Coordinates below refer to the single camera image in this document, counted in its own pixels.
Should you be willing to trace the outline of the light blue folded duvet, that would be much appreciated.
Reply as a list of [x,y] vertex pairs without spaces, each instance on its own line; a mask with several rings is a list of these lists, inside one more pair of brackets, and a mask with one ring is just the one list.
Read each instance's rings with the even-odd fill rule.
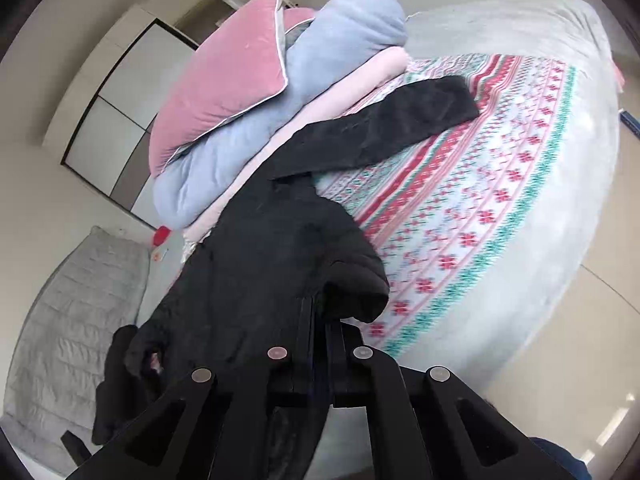
[[405,19],[398,0],[330,0],[285,51],[285,87],[230,124],[206,128],[155,178],[163,224],[190,226],[305,105],[378,52],[403,46]]

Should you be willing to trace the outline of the black quilted puffer jacket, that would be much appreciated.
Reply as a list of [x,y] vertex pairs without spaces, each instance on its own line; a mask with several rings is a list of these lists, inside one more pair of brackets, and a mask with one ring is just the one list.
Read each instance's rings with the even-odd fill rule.
[[253,174],[151,317],[117,332],[98,389],[98,423],[113,428],[101,448],[191,373],[228,373],[262,354],[301,365],[330,407],[326,330],[374,321],[390,284],[366,234],[314,178],[378,164],[477,115],[459,76],[405,84],[345,116],[334,138],[322,134],[334,142],[315,170]]

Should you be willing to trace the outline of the pink velvet pillow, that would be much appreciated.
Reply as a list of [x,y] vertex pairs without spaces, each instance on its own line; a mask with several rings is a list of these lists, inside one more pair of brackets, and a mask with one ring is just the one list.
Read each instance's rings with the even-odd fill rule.
[[286,34],[315,15],[311,8],[288,9],[282,0],[250,0],[209,35],[154,120],[151,176],[201,136],[282,93],[288,86]]

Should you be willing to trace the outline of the grey quilted headboard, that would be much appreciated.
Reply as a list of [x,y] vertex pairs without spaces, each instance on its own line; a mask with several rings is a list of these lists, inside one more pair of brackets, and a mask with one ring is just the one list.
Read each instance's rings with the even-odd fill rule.
[[90,440],[108,348],[116,330],[136,319],[149,268],[148,248],[95,226],[47,279],[26,316],[1,427],[16,448],[61,476],[75,468],[62,435]]

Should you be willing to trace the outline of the small red object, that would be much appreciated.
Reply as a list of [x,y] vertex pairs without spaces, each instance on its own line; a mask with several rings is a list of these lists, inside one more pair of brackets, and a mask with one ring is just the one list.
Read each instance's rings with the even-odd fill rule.
[[165,243],[165,240],[168,239],[168,236],[171,234],[171,229],[167,226],[159,226],[152,237],[152,245],[154,247],[158,247]]

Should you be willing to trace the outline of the grey bed sheet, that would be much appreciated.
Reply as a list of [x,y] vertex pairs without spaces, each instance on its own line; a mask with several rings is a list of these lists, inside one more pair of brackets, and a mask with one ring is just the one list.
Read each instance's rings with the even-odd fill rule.
[[620,82],[610,40],[582,0],[489,0],[413,14],[413,60],[460,54],[531,55],[576,70],[573,105],[533,207],[478,282],[399,356],[487,382],[544,326],[585,255],[610,188],[620,138]]

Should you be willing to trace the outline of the pale pink folded blanket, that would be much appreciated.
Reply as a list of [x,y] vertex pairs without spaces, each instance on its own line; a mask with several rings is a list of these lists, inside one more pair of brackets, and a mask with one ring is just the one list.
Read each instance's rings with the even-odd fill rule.
[[[183,231],[183,260],[188,260],[198,244],[209,236],[224,208],[253,174],[280,179],[315,170],[320,159],[329,156],[329,145],[334,142],[323,141],[322,134],[337,136],[344,117],[363,108],[364,100],[401,75],[409,61],[404,48],[387,48],[306,104],[242,168],[221,196]],[[260,169],[262,165],[267,167],[265,171]]]

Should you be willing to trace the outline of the red green patterned blanket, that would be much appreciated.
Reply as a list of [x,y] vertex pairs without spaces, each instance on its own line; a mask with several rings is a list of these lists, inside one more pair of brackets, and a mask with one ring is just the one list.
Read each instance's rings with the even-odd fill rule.
[[576,70],[531,55],[460,54],[413,60],[368,96],[459,76],[477,118],[376,165],[317,178],[374,246],[390,300],[362,324],[370,346],[399,356],[478,282],[521,226],[558,154]]

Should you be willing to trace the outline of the white grey sliding wardrobe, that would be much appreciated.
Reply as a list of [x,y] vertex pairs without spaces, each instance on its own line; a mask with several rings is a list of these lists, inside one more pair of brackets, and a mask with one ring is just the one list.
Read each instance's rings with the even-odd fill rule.
[[155,117],[198,45],[157,18],[116,58],[82,113],[62,165],[132,218],[162,222],[149,146]]

